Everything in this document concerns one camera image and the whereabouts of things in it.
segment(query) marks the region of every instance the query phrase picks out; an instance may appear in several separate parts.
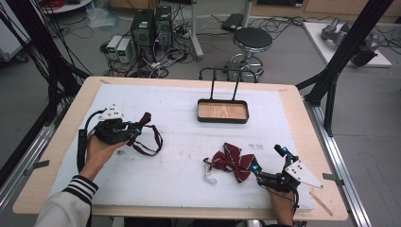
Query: table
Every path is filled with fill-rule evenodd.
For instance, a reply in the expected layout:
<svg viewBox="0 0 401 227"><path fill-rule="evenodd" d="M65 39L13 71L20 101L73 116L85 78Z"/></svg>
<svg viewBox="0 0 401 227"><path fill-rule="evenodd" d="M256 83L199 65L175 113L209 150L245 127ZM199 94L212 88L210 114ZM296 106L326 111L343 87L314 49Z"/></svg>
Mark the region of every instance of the table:
<svg viewBox="0 0 401 227"><path fill-rule="evenodd" d="M60 162L66 149L71 145L84 115L102 84L133 84L141 86L210 88L210 81L174 79L122 79L91 77L86 79L75 101L71 105L57 132L48 145L41 160L50 160L50 165L35 169L25 188L13 206L18 214L38 214L55 180ZM217 82L215 89L231 89L231 82ZM323 179L322 173L331 173L325 161L316 132L308 118L300 94L295 86L278 84L241 83L239 89L275 91L279 94L299 156L309 169L324 184L324 189L310 188L315 209L297 212L300 220L344 220L347 212L335 182ZM232 219L273 219L270 209L233 208L180 208L146 206L95 205L93 214L122 217L163 217L163 218L232 218Z"/></svg>

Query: wrist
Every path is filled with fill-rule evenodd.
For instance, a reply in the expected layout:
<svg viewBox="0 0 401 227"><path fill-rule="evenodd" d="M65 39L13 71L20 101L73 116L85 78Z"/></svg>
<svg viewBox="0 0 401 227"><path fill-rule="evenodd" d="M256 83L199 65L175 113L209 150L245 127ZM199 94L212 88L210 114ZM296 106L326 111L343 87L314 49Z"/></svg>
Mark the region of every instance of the wrist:
<svg viewBox="0 0 401 227"><path fill-rule="evenodd" d="M79 173L79 176L82 176L92 182L102 167L103 164L88 161L83 167L82 171Z"/></svg>

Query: box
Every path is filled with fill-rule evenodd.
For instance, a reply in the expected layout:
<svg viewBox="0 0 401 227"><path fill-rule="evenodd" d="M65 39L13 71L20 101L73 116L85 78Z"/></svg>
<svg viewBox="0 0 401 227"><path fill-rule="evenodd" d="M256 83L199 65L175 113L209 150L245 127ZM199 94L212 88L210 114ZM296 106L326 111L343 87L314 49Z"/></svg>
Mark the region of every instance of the box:
<svg viewBox="0 0 401 227"><path fill-rule="evenodd" d="M111 0L111 7L116 10L131 11L136 9L156 9L160 0Z"/></svg>

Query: robotic hand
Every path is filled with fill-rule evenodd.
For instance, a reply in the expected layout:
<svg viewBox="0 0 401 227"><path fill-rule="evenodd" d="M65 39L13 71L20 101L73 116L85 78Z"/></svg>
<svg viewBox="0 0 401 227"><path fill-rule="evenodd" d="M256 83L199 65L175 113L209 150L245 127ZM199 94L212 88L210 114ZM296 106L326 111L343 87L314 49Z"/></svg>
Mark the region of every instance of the robotic hand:
<svg viewBox="0 0 401 227"><path fill-rule="evenodd" d="M339 22L340 17L337 17L330 25L322 29L321 36L323 40L331 40L336 45L340 45L342 43L354 23L345 23L340 28L340 31L337 32L336 30ZM363 66L367 64L372 58L377 56L375 51L379 48L379 46L380 41L378 34L369 34L365 41L359 46L357 53L355 53L354 57L350 61L356 66Z"/></svg>
<svg viewBox="0 0 401 227"><path fill-rule="evenodd" d="M286 147L281 148L280 145L274 146L274 149L281 155L286 156L286 162L283 170L280 173L270 174L262 172L262 167L257 163L256 159L252 162L252 171L256 176L257 184L267 189L268 187L274 188L277 191L294 192L296 191L299 181L295 180L291 175L286 172L286 169L294 162L298 161L298 156L294 156L289 152Z"/></svg>
<svg viewBox="0 0 401 227"><path fill-rule="evenodd" d="M100 121L88 134L88 126L91 119L101 114L98 118ZM103 111L92 113L85 124L85 129L78 131L78 152L77 167L78 172L85 165L86 149L88 147L88 136L94 134L100 141L113 145L124 141L134 141L137 136L142 133L142 128L150 122L150 113L145 113L139 122L132 123L130 121L123 122L124 115L112 107Z"/></svg>
<svg viewBox="0 0 401 227"><path fill-rule="evenodd" d="M273 188L280 192L293 192L294 203L292 215L298 208L298 191L297 187L301 183L307 183L312 186L323 188L319 180L308 170L304 163L299 160L298 156L294 156L286 147L280 145L274 146L274 149L281 155L286 157L283 170L276 174L270 174L262 171L262 167L257 163L256 159L252 162L252 172L256 176L257 184L269 190Z"/></svg>

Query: wooden tray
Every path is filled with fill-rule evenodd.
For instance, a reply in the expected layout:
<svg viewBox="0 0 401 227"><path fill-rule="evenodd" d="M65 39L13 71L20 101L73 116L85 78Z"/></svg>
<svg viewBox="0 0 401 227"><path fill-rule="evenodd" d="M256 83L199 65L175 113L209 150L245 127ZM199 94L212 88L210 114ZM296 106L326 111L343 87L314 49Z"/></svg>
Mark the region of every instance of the wooden tray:
<svg viewBox="0 0 401 227"><path fill-rule="evenodd" d="M245 101L198 100L198 120L200 122L245 124L249 117L248 104Z"/></svg>

